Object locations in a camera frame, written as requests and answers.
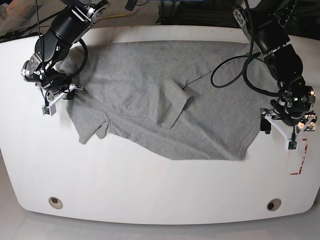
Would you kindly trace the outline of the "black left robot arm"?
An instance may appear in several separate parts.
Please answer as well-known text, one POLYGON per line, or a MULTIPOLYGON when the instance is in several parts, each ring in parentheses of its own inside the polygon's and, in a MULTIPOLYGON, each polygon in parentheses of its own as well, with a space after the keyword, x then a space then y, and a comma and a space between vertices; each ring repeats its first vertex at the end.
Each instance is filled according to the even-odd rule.
POLYGON ((303 62, 289 43, 290 38, 277 20, 275 12, 281 1, 261 0, 250 8, 247 0, 233 9, 233 15, 251 47, 257 47, 271 76, 276 80, 278 91, 270 92, 252 85, 247 77, 247 68, 254 59, 250 53, 243 68, 247 86, 262 95, 277 98, 270 103, 275 115, 296 132, 314 131, 317 116, 313 112, 316 96, 302 76, 303 62))

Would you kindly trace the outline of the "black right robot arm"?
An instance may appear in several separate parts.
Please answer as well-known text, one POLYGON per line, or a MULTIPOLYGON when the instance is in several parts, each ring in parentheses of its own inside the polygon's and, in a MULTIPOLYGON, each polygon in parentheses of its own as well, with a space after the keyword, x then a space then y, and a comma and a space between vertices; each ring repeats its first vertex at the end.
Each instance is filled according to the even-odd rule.
POLYGON ((71 94, 70 84, 84 69, 88 60, 88 48, 82 36, 100 19, 103 12, 110 6, 109 1, 83 3, 80 0, 64 0, 66 7, 56 16, 49 30, 39 35, 34 47, 34 54, 22 67, 23 79, 35 83, 46 93, 71 94), (59 73, 54 69, 56 63, 64 60, 72 45, 80 43, 83 48, 83 60, 80 67, 72 74, 59 73))

